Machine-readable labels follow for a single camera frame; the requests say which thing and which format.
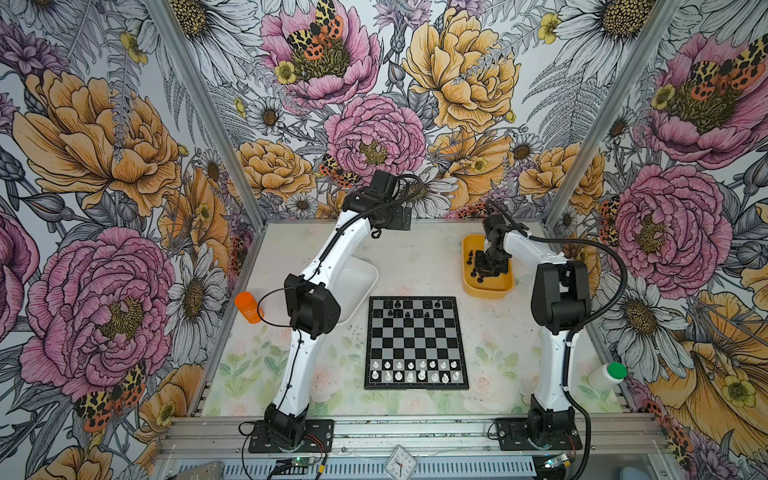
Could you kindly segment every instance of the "clock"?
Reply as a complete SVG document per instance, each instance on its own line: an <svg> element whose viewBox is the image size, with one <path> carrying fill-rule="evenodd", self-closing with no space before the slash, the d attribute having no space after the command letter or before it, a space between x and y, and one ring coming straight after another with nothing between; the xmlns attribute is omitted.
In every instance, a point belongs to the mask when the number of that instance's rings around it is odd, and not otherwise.
<svg viewBox="0 0 768 480"><path fill-rule="evenodd" d="M416 459L403 447L398 447L387 460L385 470L395 480L408 480L416 470Z"/></svg>

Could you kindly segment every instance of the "yellow flower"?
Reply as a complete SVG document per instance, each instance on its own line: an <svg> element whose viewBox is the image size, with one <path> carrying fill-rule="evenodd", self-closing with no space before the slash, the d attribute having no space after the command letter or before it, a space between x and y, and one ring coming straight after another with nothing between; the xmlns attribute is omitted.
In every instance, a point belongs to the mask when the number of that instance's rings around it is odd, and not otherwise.
<svg viewBox="0 0 768 480"><path fill-rule="evenodd" d="M480 72L468 72L489 55L499 55L498 34L481 29L477 17L449 8L441 32L425 23L413 34L402 66L419 83L411 87L412 91L435 93L439 110L435 124L439 127L463 127L479 133L495 123L494 117L509 111L520 72L512 53L489 61Z"/></svg>
<svg viewBox="0 0 768 480"><path fill-rule="evenodd" d="M248 116L245 112L245 104L243 103L243 99L240 97L235 97L235 110L237 110L237 114L242 118L246 118Z"/></svg>
<svg viewBox="0 0 768 480"><path fill-rule="evenodd" d="M139 50L139 41L136 37L124 31L120 34L120 43L128 51L128 56L131 57L134 63L147 64L147 54Z"/></svg>
<svg viewBox="0 0 768 480"><path fill-rule="evenodd" d="M184 192L177 191L163 206L157 219L163 248L172 253L186 250L197 255L205 243L213 249L214 259L227 272L229 265L230 235L227 209L216 195L217 185L207 178L203 169L194 169L192 180L184 184Z"/></svg>
<svg viewBox="0 0 768 480"><path fill-rule="evenodd" d="M562 21L556 13L548 13L541 18L541 28L538 29L538 39L544 40L549 45L557 40L558 36L554 34L554 28L560 25Z"/></svg>
<svg viewBox="0 0 768 480"><path fill-rule="evenodd" d="M283 85L292 84L296 81L296 67L289 61L281 61L275 67L275 75L277 75L277 81Z"/></svg>
<svg viewBox="0 0 768 480"><path fill-rule="evenodd" d="M739 380L736 376L725 377L725 385L720 390L723 398L733 403L738 408L755 406L755 387L746 380Z"/></svg>
<svg viewBox="0 0 768 480"><path fill-rule="evenodd" d="M712 439L733 430L730 449L754 455L768 445L768 323L731 292L703 290L688 304L697 341L682 339L694 367L666 368L649 383L669 413Z"/></svg>
<svg viewBox="0 0 768 480"><path fill-rule="evenodd" d="M566 148L555 147L536 155L533 158L536 168L529 168L520 174L520 195L536 195L541 198L548 192L557 190L576 160L580 146L581 143L577 142ZM605 155L598 151L571 196L570 203L580 215L592 211L597 206L598 199L603 196L604 169Z"/></svg>
<svg viewBox="0 0 768 480"><path fill-rule="evenodd" d="M491 191L491 183L502 182L511 142L506 136L494 140L491 135L482 135L476 139L462 128L435 139L429 151L451 162L445 178L458 179L458 190L451 192L451 210L477 203Z"/></svg>
<svg viewBox="0 0 768 480"><path fill-rule="evenodd" d="M279 195L283 200L311 191L316 185L312 164L285 144L257 140L240 145L235 152L257 198Z"/></svg>
<svg viewBox="0 0 768 480"><path fill-rule="evenodd" d="M666 84L656 90L656 94L650 100L651 107L657 110L663 110L667 107L667 102L674 96L674 85Z"/></svg>
<svg viewBox="0 0 768 480"><path fill-rule="evenodd" d="M131 92L131 122L118 163L112 117L116 92L106 80L92 78L86 85L75 75L62 72L59 77L46 70L42 79L28 75L26 85L46 115L16 112L13 138L44 192L88 193L81 205L85 209L98 204L107 189L119 190L138 204L142 217L149 217L163 197L181 186L177 143L148 98Z"/></svg>

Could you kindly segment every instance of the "floral wallpaper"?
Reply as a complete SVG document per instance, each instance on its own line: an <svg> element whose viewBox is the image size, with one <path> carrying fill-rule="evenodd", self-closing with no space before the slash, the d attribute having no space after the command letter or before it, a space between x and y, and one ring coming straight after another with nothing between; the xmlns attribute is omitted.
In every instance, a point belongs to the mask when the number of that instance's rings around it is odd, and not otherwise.
<svg viewBox="0 0 768 480"><path fill-rule="evenodd" d="M0 0L4 478L149 478L253 240L137 5Z"/></svg>
<svg viewBox="0 0 768 480"><path fill-rule="evenodd" d="M765 2L683 3L605 132L604 160L552 223L627 264L627 295L598 329L687 478L768 478L767 25ZM520 185L546 185L555 163ZM591 178L601 186L587 204ZM617 266L566 251L606 302Z"/></svg>
<svg viewBox="0 0 768 480"><path fill-rule="evenodd" d="M128 25L166 58L145 1ZM543 217L654 3L170 2L272 219L334 218L375 170L423 179L417 217L482 217L487 199ZM673 25L665 49L691 27ZM604 194L604 164L582 211Z"/></svg>

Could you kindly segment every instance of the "orange cap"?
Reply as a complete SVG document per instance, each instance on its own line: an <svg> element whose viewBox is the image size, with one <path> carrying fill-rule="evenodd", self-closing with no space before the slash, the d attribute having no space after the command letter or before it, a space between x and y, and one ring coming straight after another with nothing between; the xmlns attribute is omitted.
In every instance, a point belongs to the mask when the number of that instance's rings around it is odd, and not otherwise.
<svg viewBox="0 0 768 480"><path fill-rule="evenodd" d="M235 306L250 323L258 323L264 317L264 309L248 292L238 293L235 297Z"/></svg>

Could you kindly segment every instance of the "white daisy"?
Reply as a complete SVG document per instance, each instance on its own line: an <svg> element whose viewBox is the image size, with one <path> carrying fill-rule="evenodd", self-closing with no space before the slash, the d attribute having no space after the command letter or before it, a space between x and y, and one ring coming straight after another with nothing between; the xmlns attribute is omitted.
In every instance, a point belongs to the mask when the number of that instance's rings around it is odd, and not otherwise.
<svg viewBox="0 0 768 480"><path fill-rule="evenodd" d="M608 133L605 135L606 142L619 143L629 133L630 127L637 120L637 114L634 110L629 108L629 105L625 105L621 108L621 113L611 127L608 128Z"/></svg>
<svg viewBox="0 0 768 480"><path fill-rule="evenodd" d="M317 215L317 200L308 194L293 195L286 203L286 210L296 218L314 218Z"/></svg>
<svg viewBox="0 0 768 480"><path fill-rule="evenodd" d="M446 194L458 190L458 178L437 178L438 172L437 165L430 165L419 174L424 188L413 202L408 202L418 218L442 217L451 210L451 199L454 196Z"/></svg>
<svg viewBox="0 0 768 480"><path fill-rule="evenodd" d="M525 163L533 160L533 157L544 150L544 144L534 134L518 135L509 146L509 155L515 160L514 163Z"/></svg>
<svg viewBox="0 0 768 480"><path fill-rule="evenodd" d="M598 304L604 305L618 287L617 276L612 273L603 275L595 293ZM661 368L659 354L680 378L686 377L686 369L694 367L688 352L670 333L685 329L688 322L677 312L658 306L660 298L656 285L648 285L645 279L629 275L624 295L602 316L600 328L605 339L610 344L617 344L621 362L641 382L655 382L659 376L669 379L667 371Z"/></svg>
<svg viewBox="0 0 768 480"><path fill-rule="evenodd" d="M72 0L3 0L11 13L24 20L29 27L58 37L77 28L81 12Z"/></svg>
<svg viewBox="0 0 768 480"><path fill-rule="evenodd" d="M705 0L700 10L708 14L701 33L717 32L717 43L733 35L731 45L735 47L768 32L768 2L764 0Z"/></svg>
<svg viewBox="0 0 768 480"><path fill-rule="evenodd" d="M261 9L265 14L279 12L284 10L288 15L293 15L298 6L302 12L310 13L312 0L261 0Z"/></svg>
<svg viewBox="0 0 768 480"><path fill-rule="evenodd" d="M224 270L214 262L214 251L205 243L192 265L189 254L181 257L181 283L168 290L170 302L165 334L173 332L174 346L170 353L175 366L187 363L201 365L214 344L219 310L226 301Z"/></svg>
<svg viewBox="0 0 768 480"><path fill-rule="evenodd" d="M598 77L610 84L629 55L656 0L565 0L558 12L563 22L554 29L568 40L555 63L570 62L566 75L584 68L584 80Z"/></svg>
<svg viewBox="0 0 768 480"><path fill-rule="evenodd" d="M259 98L253 101L248 106L246 115L248 123L265 135L276 134L286 126L279 98Z"/></svg>
<svg viewBox="0 0 768 480"><path fill-rule="evenodd" d="M172 70L170 56L146 7L146 2L152 1L118 0L116 5L126 18L128 32L138 38L139 49L157 53L157 63L168 78ZM256 2L170 0L170 5L206 80L220 86L247 77L242 64L254 62L255 54L251 52L260 44Z"/></svg>

